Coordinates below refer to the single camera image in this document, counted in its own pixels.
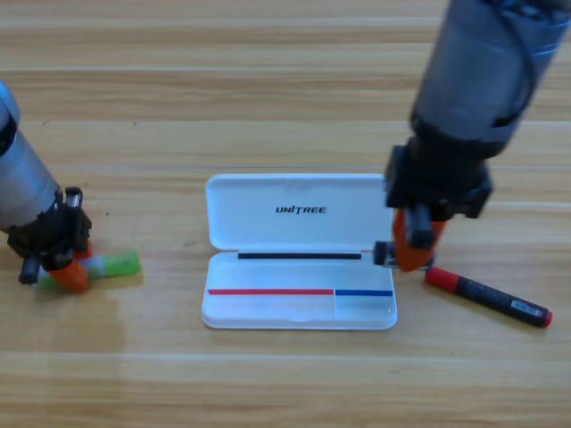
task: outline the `wood grain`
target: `wood grain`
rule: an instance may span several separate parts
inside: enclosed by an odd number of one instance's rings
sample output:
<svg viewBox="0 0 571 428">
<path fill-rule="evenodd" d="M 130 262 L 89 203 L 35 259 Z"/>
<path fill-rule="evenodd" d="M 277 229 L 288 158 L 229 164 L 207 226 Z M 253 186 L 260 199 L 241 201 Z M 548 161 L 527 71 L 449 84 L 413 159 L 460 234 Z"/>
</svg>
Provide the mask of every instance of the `wood grain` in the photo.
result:
<svg viewBox="0 0 571 428">
<path fill-rule="evenodd" d="M 34 294 L 0 243 L 0 427 L 568 428 L 571 49 L 438 262 L 537 302 L 521 325 L 395 273 L 385 332 L 212 330 L 206 179 L 382 172 L 444 0 L 0 0 L 0 78 L 101 253 L 143 272 Z"/>
<path fill-rule="evenodd" d="M 367 166 L 383 171 L 392 147 L 410 136 L 407 122 L 362 120 L 47 120 L 25 121 L 21 129 L 47 165 L 106 168 Z M 524 122 L 504 153 L 490 163 L 497 169 L 564 168 L 571 165 L 569 135 L 571 122 Z"/>
</svg>

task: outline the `marker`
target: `marker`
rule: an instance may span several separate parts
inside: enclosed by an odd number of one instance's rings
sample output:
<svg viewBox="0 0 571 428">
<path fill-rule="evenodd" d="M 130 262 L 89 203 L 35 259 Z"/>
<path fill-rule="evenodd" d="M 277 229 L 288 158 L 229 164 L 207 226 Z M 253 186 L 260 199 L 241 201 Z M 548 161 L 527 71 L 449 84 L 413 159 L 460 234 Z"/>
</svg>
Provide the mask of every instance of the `marker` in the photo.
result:
<svg viewBox="0 0 571 428">
<path fill-rule="evenodd" d="M 87 271 L 87 277 L 89 279 L 132 275 L 141 268 L 139 257 L 135 251 L 87 257 L 85 259 L 79 259 L 77 262 Z M 36 287 L 37 289 L 58 288 L 58 283 L 50 274 L 41 268 Z"/>
<path fill-rule="evenodd" d="M 545 328 L 553 319 L 550 310 L 531 303 L 527 300 L 519 299 L 516 296 L 507 294 L 488 287 L 487 285 L 477 283 L 464 276 L 453 274 L 445 270 L 433 267 L 426 272 L 425 279 L 428 283 L 442 288 L 452 294 L 458 294 L 476 303 L 495 309 L 502 314 L 509 315 L 534 325 L 536 327 Z"/>
</svg>

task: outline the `red marker cap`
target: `red marker cap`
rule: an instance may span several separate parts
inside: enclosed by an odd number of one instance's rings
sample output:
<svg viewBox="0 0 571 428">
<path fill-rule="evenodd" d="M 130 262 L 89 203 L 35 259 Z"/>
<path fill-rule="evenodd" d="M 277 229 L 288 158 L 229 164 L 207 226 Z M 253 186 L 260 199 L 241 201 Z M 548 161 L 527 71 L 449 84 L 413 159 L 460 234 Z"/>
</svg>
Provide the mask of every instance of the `red marker cap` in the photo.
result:
<svg viewBox="0 0 571 428">
<path fill-rule="evenodd" d="M 432 267 L 425 273 L 425 279 L 428 283 L 452 293 L 456 292 L 459 278 L 459 275 L 439 269 L 438 267 Z"/>
<path fill-rule="evenodd" d="M 553 319 L 553 313 L 548 310 L 547 311 L 547 316 L 545 317 L 545 321 L 543 321 L 543 328 L 547 327 L 549 324 L 551 324 L 551 320 Z"/>
</svg>

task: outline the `green and white object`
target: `green and white object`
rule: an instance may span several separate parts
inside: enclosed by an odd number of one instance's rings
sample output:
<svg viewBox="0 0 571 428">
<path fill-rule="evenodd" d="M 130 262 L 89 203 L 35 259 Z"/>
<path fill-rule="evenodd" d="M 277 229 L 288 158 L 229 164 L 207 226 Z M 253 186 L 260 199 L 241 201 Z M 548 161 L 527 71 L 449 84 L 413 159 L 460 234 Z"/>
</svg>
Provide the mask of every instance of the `green and white object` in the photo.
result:
<svg viewBox="0 0 571 428">
<path fill-rule="evenodd" d="M 133 275 L 141 269 L 136 251 L 93 256 L 79 259 L 78 262 L 86 269 L 90 280 L 108 276 Z M 43 268 L 40 268 L 36 287 L 38 289 L 57 288 L 58 283 Z"/>
</svg>

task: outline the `black line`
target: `black line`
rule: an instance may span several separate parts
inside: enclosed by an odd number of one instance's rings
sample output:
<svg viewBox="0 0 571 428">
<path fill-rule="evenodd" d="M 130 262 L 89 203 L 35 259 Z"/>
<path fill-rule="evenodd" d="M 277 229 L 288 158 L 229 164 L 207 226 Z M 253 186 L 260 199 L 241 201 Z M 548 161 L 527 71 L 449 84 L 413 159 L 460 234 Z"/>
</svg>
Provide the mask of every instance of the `black line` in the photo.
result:
<svg viewBox="0 0 571 428">
<path fill-rule="evenodd" d="M 360 260 L 360 254 L 318 252 L 238 252 L 239 259 L 343 259 Z"/>
</svg>

